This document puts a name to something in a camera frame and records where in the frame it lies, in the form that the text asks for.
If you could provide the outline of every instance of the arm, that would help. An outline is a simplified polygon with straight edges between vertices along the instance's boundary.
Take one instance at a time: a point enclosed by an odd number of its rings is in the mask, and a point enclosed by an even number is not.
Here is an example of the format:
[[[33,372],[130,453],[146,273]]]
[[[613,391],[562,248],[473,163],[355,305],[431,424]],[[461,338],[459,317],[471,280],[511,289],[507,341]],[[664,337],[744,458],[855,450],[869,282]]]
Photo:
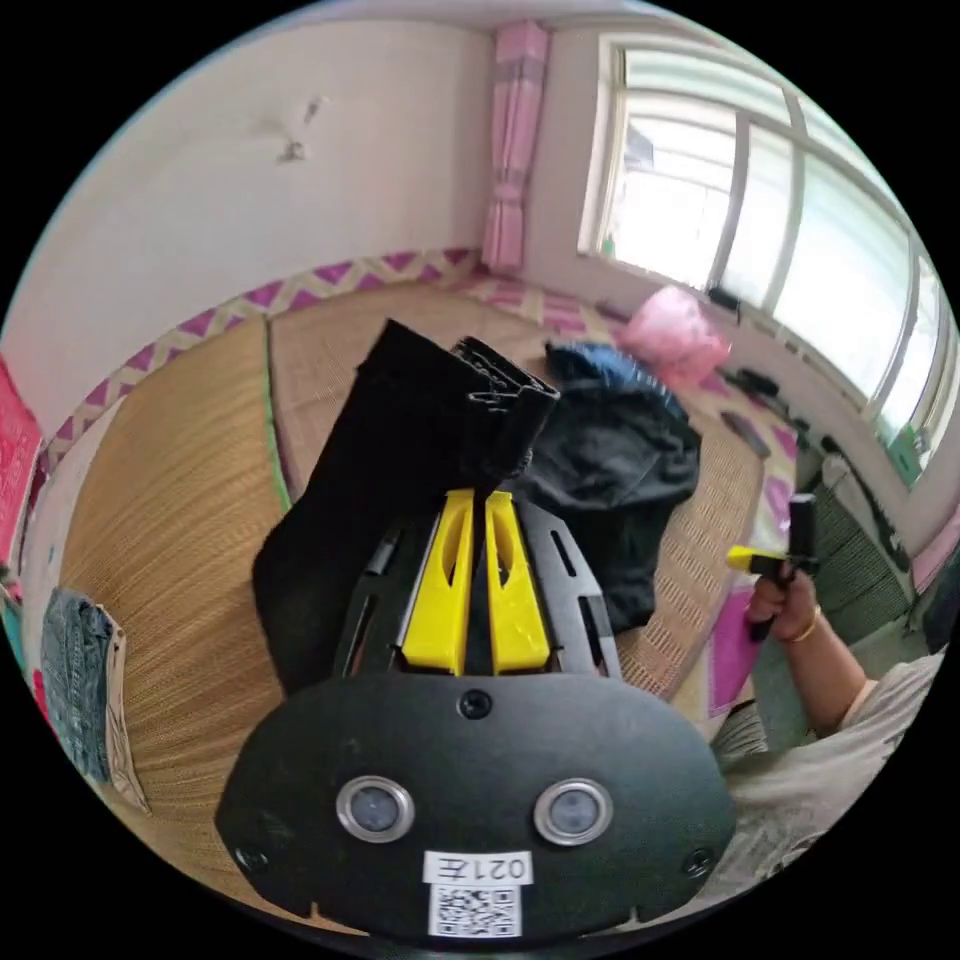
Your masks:
[[[786,590],[769,580],[758,581],[749,617],[774,618],[771,633],[783,645],[793,682],[818,736],[833,733],[876,686],[820,613],[813,581],[805,573],[798,571]]]
[[[817,736],[833,733],[876,686],[822,615],[799,643],[784,643],[793,682]]]

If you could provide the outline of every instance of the black metal plate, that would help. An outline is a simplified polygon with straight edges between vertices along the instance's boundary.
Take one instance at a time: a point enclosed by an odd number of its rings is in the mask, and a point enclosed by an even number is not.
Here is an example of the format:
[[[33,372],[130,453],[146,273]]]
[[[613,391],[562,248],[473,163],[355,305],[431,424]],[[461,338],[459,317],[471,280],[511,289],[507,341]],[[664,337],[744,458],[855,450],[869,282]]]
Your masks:
[[[380,542],[350,598],[333,677],[393,667],[439,516],[438,507],[432,515],[398,523]]]
[[[458,712],[469,690],[492,697],[481,720]],[[341,827],[336,794],[361,775],[393,779],[413,796],[406,836],[367,844]],[[554,847],[535,832],[532,811],[546,787],[570,777],[606,787],[613,822],[590,844]],[[686,903],[708,875],[689,869],[691,855],[706,849],[715,862],[734,812],[703,738],[626,684],[361,674],[297,694],[257,727],[216,824],[269,902],[300,916],[316,904],[340,923],[436,949],[463,941],[427,937],[424,851],[529,850],[523,937],[497,942],[515,949],[605,929],[634,907],[651,920]]]
[[[594,676],[602,665],[607,677],[619,680],[620,660],[603,593],[570,528],[529,500],[518,497],[515,507],[560,670]]]

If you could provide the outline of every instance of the black jacket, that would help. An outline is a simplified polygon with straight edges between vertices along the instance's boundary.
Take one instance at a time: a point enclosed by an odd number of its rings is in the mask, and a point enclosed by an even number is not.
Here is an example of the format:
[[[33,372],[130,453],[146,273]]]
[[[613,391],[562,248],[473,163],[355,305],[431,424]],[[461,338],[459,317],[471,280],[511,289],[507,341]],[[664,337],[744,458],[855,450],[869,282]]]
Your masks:
[[[923,617],[927,648],[939,653],[960,628],[960,547],[937,576],[936,592]]]
[[[653,614],[660,541],[699,467],[699,434],[649,391],[581,382],[563,392],[512,490],[566,522],[620,632]]]

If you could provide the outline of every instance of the gray shirt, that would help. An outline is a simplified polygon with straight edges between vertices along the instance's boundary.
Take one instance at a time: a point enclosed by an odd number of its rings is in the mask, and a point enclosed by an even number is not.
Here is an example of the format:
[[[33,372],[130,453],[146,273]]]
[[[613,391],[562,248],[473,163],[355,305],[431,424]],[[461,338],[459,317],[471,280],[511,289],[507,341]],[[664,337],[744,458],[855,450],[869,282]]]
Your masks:
[[[722,903],[792,863],[869,786],[910,726],[943,654],[901,663],[832,736],[784,753],[758,753],[726,770],[737,829],[701,892],[653,923]],[[631,922],[618,931],[637,929]]]

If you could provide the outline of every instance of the black cloth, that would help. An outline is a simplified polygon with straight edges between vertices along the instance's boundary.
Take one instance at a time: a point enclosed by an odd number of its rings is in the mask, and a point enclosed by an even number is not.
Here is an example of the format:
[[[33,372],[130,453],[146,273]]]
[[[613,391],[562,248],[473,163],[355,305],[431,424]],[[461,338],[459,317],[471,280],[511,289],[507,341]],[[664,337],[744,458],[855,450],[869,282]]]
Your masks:
[[[253,563],[287,695],[330,675],[353,588],[398,519],[519,473],[557,393],[473,338],[444,350],[388,320],[310,475]]]
[[[936,584],[923,617],[923,633],[931,653],[939,653],[960,631],[960,547],[940,571]]]
[[[657,397],[582,383],[564,390],[510,486],[566,522],[619,633],[653,615],[660,541],[699,475],[699,434]]]

